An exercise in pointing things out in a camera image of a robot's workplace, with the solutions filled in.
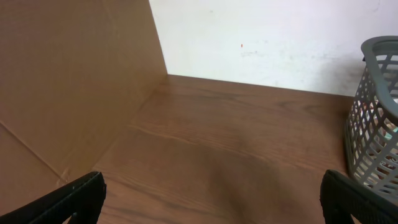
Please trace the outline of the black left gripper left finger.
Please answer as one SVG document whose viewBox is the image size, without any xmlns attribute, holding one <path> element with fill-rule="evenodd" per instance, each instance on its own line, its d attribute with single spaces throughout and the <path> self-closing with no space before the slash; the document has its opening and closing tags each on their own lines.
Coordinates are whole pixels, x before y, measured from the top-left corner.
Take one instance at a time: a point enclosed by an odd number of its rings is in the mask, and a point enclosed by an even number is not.
<svg viewBox="0 0 398 224">
<path fill-rule="evenodd" d="M 96 224 L 104 200 L 106 184 L 101 172 L 90 172 L 43 197 L 1 216 L 8 223 Z"/>
</svg>

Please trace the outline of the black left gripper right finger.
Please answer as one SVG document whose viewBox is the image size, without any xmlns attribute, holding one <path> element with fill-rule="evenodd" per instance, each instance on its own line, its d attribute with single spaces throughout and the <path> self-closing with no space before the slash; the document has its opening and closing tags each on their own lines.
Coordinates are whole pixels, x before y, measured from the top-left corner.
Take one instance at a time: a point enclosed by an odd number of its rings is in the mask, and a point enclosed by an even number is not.
<svg viewBox="0 0 398 224">
<path fill-rule="evenodd" d="M 397 224 L 397 206 L 336 170 L 327 170 L 320 186 L 326 224 Z"/>
</svg>

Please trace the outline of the grey plastic basket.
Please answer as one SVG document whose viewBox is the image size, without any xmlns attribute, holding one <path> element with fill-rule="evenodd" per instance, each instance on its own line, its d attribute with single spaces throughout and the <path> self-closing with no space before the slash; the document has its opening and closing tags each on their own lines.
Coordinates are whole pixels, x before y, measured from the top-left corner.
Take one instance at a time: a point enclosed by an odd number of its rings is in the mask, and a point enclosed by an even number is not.
<svg viewBox="0 0 398 224">
<path fill-rule="evenodd" d="M 348 175 L 397 203 L 397 37 L 361 45 L 366 66 L 344 125 Z"/>
</svg>

